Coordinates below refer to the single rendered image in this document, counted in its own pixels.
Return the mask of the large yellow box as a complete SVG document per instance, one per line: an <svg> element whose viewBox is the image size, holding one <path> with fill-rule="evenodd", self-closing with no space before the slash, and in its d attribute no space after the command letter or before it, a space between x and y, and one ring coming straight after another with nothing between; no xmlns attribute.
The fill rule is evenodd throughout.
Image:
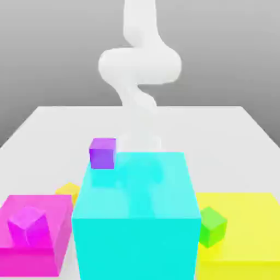
<svg viewBox="0 0 280 280"><path fill-rule="evenodd" d="M270 192L198 192L227 219L225 237L199 245L196 280L280 280L280 204Z"/></svg>

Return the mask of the large cyan box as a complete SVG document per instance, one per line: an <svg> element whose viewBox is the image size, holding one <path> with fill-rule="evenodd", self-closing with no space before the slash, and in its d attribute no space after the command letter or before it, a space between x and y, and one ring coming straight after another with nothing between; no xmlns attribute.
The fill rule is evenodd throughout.
<svg viewBox="0 0 280 280"><path fill-rule="evenodd" d="M81 280L194 280L201 214L182 152L88 167L72 225Z"/></svg>

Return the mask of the small green cube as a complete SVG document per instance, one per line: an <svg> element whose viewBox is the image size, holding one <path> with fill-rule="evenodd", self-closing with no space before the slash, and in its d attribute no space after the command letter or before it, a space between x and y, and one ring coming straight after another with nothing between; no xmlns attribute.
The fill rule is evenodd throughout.
<svg viewBox="0 0 280 280"><path fill-rule="evenodd" d="M228 220L210 206L201 211L201 218L200 243L210 248L224 238Z"/></svg>

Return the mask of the small purple cube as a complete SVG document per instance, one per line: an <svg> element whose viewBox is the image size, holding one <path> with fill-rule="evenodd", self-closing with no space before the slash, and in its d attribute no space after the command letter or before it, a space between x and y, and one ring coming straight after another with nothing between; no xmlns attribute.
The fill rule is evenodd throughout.
<svg viewBox="0 0 280 280"><path fill-rule="evenodd" d="M96 137L89 147L92 169L113 169L116 155L116 138Z"/></svg>

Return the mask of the small yellow cube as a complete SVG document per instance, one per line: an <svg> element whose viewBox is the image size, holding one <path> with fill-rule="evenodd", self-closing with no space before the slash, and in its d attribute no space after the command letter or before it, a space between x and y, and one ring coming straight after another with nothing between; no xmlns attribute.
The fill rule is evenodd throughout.
<svg viewBox="0 0 280 280"><path fill-rule="evenodd" d="M62 187L58 188L55 191L55 194L59 195L71 195L72 197L72 204L75 206L78 195L80 192L80 187L74 183L68 182Z"/></svg>

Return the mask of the small magenta cube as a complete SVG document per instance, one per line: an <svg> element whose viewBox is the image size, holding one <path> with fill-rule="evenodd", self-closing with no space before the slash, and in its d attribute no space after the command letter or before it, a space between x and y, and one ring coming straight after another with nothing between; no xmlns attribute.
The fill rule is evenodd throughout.
<svg viewBox="0 0 280 280"><path fill-rule="evenodd" d="M25 206L11 215L7 224L15 247L40 249L53 247L46 211Z"/></svg>

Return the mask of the large magenta box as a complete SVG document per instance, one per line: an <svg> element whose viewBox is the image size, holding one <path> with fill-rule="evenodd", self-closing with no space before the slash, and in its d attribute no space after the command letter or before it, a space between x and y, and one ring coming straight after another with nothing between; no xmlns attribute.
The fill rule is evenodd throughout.
<svg viewBox="0 0 280 280"><path fill-rule="evenodd" d="M7 220L22 207L46 211L52 248L18 248L13 244ZM71 195L9 195L0 207L0 276L57 277L72 232Z"/></svg>

